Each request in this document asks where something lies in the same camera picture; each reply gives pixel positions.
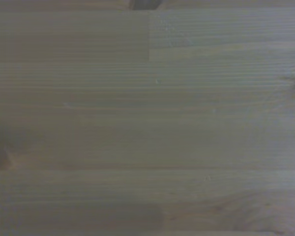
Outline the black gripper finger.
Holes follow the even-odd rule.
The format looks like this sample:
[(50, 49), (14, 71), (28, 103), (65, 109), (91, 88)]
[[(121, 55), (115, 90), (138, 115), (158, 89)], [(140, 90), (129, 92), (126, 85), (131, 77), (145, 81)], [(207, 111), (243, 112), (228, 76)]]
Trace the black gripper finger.
[(129, 2), (130, 10), (156, 10), (161, 4), (162, 0), (131, 0)]

